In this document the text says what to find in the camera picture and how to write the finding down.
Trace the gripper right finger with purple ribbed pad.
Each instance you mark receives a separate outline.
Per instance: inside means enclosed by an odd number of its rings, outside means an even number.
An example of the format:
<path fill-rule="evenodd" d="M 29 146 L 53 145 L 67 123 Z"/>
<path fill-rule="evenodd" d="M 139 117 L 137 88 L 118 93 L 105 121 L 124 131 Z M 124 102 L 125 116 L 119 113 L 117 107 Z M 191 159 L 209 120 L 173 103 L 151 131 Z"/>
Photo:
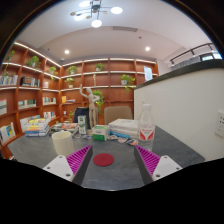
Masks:
<path fill-rule="evenodd" d="M 134 147 L 134 156 L 145 185 L 182 169 L 168 155 L 158 156 L 138 145 Z"/>

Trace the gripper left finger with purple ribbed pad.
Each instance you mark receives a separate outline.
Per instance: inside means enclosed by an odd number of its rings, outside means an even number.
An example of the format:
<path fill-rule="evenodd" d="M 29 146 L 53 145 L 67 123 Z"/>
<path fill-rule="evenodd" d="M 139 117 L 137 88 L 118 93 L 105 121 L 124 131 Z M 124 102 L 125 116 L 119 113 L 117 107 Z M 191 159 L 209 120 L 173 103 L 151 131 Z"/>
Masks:
<path fill-rule="evenodd" d="M 68 156 L 57 156 L 44 167 L 44 170 L 81 185 L 92 155 L 93 147 L 88 145 Z"/>

